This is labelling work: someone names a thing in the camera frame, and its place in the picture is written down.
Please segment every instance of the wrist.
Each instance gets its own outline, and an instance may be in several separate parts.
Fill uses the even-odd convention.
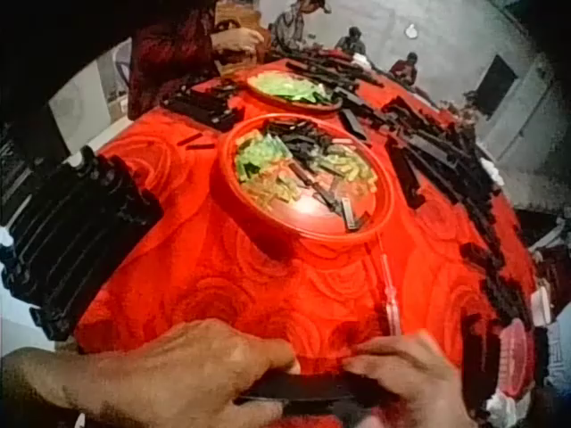
[[[222,46],[222,35],[220,33],[211,34],[211,42],[212,51],[214,51],[216,54],[219,54],[224,50],[224,47]]]
[[[121,379],[117,353],[81,356],[69,367],[64,393],[69,405],[103,421],[115,407]]]
[[[16,350],[3,358],[3,381],[7,378],[10,393],[34,396],[48,404],[72,408],[66,397],[63,360],[53,352],[37,349]]]
[[[478,422],[470,417],[463,401],[459,404],[459,408],[456,410],[457,414],[453,417],[456,424],[455,426],[458,426],[459,428],[478,428]]]

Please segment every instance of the red bowl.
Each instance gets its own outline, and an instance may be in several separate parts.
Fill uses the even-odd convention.
[[[330,212],[309,194],[303,195],[298,202],[294,203],[276,202],[277,207],[275,203],[273,210],[267,211],[259,207],[242,190],[235,173],[236,140],[254,129],[261,129],[264,122],[268,119],[308,120],[334,137],[349,138],[354,142],[353,150],[360,154],[378,176],[377,192],[368,193],[360,198],[356,204],[353,204],[356,217],[359,217],[365,211],[370,215],[370,219],[361,230],[347,233],[344,230],[343,219]],[[393,188],[391,181],[373,152],[345,130],[312,117],[299,114],[275,113],[241,123],[228,134],[219,148],[219,166],[224,180],[243,207],[247,208],[255,218],[263,221],[266,226],[271,226],[281,234],[286,232],[290,235],[309,238],[321,243],[338,243],[342,245],[364,243],[376,237],[376,233],[385,225],[393,212]]]
[[[343,100],[340,98],[337,103],[335,104],[330,104],[330,105],[320,105],[320,104],[310,104],[310,103],[298,103],[296,101],[288,101],[280,96],[275,96],[275,95],[269,95],[266,94],[265,92],[262,92],[260,89],[258,89],[255,86],[250,85],[250,78],[255,78],[256,76],[258,76],[259,74],[262,73],[266,73],[269,71],[277,71],[280,72],[282,74],[287,74],[296,78],[302,78],[302,76],[298,76],[295,73],[289,72],[289,71],[282,71],[282,70],[263,70],[263,71],[255,71],[254,73],[252,73],[251,75],[248,76],[248,78],[246,79],[246,85],[248,87],[248,89],[250,90],[250,92],[254,95],[257,96],[258,98],[260,98],[262,101],[274,105],[276,107],[281,107],[284,110],[289,110],[289,111],[298,111],[300,113],[307,113],[307,114],[312,114],[312,113],[331,113],[334,111],[339,111],[343,105]]]

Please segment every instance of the red shirt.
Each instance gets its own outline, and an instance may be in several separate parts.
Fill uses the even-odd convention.
[[[417,81],[417,68],[414,65],[410,65],[405,60],[399,60],[391,67],[390,70],[390,72],[394,74],[394,76],[396,76],[399,73],[403,73],[404,71],[409,71],[410,74],[406,72],[405,74],[407,74],[407,76],[402,77],[402,79],[408,85],[411,86],[414,85],[414,82]]]
[[[212,77],[211,33],[216,1],[189,6],[133,36],[128,117],[136,119],[178,89],[190,75]]]

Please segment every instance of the white wall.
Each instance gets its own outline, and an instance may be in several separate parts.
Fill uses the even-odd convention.
[[[76,74],[49,104],[71,154],[111,125],[96,62]]]
[[[521,27],[490,1],[328,2],[333,11],[330,15],[318,11],[306,16],[306,35],[314,34],[316,42],[332,47],[350,26],[358,26],[368,56],[383,69],[409,51],[417,52],[417,84],[435,101],[461,103],[462,94],[479,85],[493,57],[500,55],[518,79],[494,115],[478,124],[478,136],[501,164],[511,169],[545,169],[548,157],[561,152],[568,118],[559,86],[550,89],[553,76],[549,63]],[[262,22],[274,21],[291,3],[293,0],[261,0]],[[415,40],[404,35],[411,23],[418,29]],[[566,166],[558,165],[547,172],[561,176]]]
[[[261,0],[264,24],[292,2]],[[351,25],[363,32],[368,56],[388,69],[409,51],[418,53],[418,85],[434,100],[460,101],[474,89],[495,54],[524,76],[536,51],[530,41],[487,0],[329,0],[333,12],[306,18],[306,33],[334,46]],[[418,38],[404,30],[414,23]]]

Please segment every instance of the person's right hand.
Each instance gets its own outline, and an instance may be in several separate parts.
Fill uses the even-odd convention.
[[[344,369],[375,379],[405,404],[407,428],[472,428],[459,370],[426,332],[378,337],[356,347]]]
[[[264,42],[264,37],[254,29],[227,29],[211,35],[215,51],[225,50],[236,52],[256,53],[256,45]]]
[[[291,345],[240,333],[210,319],[175,327],[102,364],[112,411],[143,426],[258,428],[282,415],[279,402],[233,400],[270,369],[295,365]]]

